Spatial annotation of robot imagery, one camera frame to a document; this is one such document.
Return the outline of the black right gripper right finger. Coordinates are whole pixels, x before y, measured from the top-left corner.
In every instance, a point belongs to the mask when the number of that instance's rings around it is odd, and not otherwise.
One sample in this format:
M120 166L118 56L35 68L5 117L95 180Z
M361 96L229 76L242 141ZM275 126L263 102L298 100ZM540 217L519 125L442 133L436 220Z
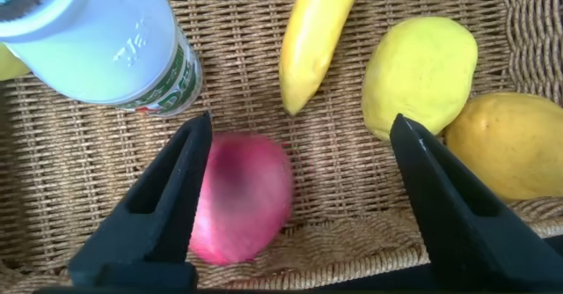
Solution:
M391 145L445 290L562 290L561 256L424 126L397 115Z

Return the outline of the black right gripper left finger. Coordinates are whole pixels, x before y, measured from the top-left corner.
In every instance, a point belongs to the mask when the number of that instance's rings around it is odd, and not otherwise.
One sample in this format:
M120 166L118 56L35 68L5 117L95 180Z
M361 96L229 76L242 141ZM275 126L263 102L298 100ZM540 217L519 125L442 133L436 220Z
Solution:
M196 288L186 255L211 140L209 114L179 128L71 259L74 286Z

